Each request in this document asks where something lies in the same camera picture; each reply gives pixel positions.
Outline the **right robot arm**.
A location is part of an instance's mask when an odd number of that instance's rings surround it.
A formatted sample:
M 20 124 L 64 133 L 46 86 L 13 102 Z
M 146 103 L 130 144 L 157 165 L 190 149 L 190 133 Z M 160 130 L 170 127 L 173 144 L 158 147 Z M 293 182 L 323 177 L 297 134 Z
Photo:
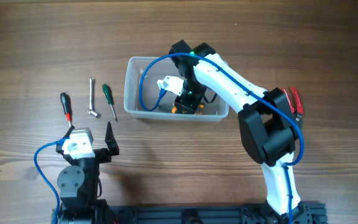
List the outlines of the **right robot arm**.
M 242 145 L 261 165 L 267 199 L 242 207 L 244 223 L 327 223 L 325 206 L 303 202 L 296 191 L 293 166 L 300 162 L 305 143 L 301 113 L 291 110 L 287 94 L 248 82 L 206 43 L 191 48 L 181 40 L 168 56 L 185 79 L 174 112 L 196 113 L 206 90 L 213 90 L 237 113 Z

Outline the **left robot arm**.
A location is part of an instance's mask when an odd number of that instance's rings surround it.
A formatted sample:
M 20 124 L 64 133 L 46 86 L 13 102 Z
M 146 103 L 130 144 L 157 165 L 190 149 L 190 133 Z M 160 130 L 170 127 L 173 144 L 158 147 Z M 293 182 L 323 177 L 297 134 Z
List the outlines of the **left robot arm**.
M 60 204 L 52 210 L 52 223 L 119 223 L 102 194 L 99 167 L 119 155 L 111 123 L 107 123 L 106 147 L 93 149 L 88 128 L 70 127 L 58 142 L 56 152 L 70 165 L 58 175 Z

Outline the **black red-collar screwdriver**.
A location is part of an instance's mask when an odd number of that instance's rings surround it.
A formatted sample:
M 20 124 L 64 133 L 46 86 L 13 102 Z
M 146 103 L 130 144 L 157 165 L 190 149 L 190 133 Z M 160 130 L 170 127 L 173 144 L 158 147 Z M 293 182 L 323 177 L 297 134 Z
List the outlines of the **black red-collar screwdriver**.
M 72 110 L 71 110 L 71 103 L 70 103 L 70 97 L 66 93 L 60 93 L 60 101 L 63 106 L 63 112 L 66 116 L 66 119 L 68 121 L 69 127 L 72 127 Z

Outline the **red handle pliers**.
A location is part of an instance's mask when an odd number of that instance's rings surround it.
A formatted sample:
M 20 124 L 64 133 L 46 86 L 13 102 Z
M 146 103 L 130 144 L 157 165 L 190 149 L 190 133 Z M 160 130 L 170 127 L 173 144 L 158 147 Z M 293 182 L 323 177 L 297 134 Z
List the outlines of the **red handle pliers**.
M 298 89 L 295 86 L 290 86 L 289 91 L 286 91 L 285 88 L 282 88 L 281 91 L 283 91 L 287 98 L 291 113 L 295 117 L 295 121 L 297 124 L 301 125 L 305 112 Z

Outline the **orange black needle-nose pliers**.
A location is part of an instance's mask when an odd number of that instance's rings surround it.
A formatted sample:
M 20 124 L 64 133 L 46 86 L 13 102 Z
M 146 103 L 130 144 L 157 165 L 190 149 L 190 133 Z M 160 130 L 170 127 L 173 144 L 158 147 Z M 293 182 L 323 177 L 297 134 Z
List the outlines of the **orange black needle-nose pliers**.
M 195 115 L 203 115 L 204 114 L 204 108 L 205 104 L 200 103 L 199 107 L 196 109 Z M 174 104 L 159 104 L 157 107 L 158 110 L 166 112 L 166 113 L 172 113 L 172 114 L 188 114 L 186 111 L 180 111 Z

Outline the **green handle screwdriver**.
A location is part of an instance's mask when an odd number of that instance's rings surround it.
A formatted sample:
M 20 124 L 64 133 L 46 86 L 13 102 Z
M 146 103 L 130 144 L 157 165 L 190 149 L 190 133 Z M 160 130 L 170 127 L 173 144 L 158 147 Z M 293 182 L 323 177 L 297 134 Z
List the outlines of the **green handle screwdriver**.
M 107 100 L 108 104 L 111 107 L 111 110 L 112 110 L 112 113 L 113 113 L 113 116 L 114 116 L 114 120 L 117 122 L 117 116 L 116 116 L 116 111 L 114 109 L 114 100 L 113 100 L 113 97 L 112 97 L 111 89 L 107 84 L 103 84 L 102 89 L 103 89 L 103 93 L 104 93 L 104 95 L 106 97 L 106 100 Z

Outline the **silver socket wrench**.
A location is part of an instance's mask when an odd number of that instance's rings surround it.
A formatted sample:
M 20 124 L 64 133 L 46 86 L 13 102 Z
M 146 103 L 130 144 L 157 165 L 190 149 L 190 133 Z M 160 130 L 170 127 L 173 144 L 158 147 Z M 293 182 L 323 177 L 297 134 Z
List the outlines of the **silver socket wrench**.
M 89 78 L 89 108 L 88 108 L 88 113 L 95 117 L 95 118 L 99 118 L 100 114 L 97 113 L 94 110 L 94 83 L 93 83 L 93 78 L 90 77 Z

